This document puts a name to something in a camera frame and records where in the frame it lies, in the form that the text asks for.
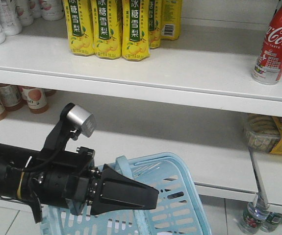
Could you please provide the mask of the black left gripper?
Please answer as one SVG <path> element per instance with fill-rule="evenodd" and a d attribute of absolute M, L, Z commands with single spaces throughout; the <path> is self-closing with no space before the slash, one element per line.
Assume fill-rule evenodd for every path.
<path fill-rule="evenodd" d="M 43 220 L 42 205 L 65 208 L 80 215 L 91 201 L 91 215 L 118 210 L 153 210 L 158 190 L 103 166 L 94 164 L 95 150 L 80 147 L 77 153 L 62 151 L 44 168 L 23 172 L 20 200 L 31 207 L 34 221 Z"/>

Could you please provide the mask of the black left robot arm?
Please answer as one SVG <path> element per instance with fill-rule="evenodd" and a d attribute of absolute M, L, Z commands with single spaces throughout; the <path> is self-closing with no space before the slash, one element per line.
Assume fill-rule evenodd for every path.
<path fill-rule="evenodd" d="M 35 222 L 42 221 L 42 205 L 80 215 L 117 210 L 152 210 L 158 190 L 126 177 L 105 164 L 95 167 L 93 149 L 61 150 L 51 160 L 45 152 L 0 143 L 0 196 L 31 207 Z"/>

